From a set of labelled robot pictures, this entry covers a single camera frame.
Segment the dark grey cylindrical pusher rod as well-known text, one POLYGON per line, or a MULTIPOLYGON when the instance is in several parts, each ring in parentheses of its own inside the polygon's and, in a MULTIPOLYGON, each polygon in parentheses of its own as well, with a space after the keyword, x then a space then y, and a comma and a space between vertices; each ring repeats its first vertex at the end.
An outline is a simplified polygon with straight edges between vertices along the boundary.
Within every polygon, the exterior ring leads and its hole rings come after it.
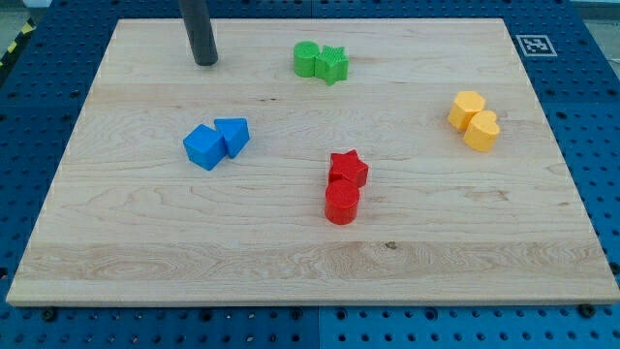
POLYGON ((211 66, 218 61, 210 13, 205 0, 178 0, 195 63, 211 66))

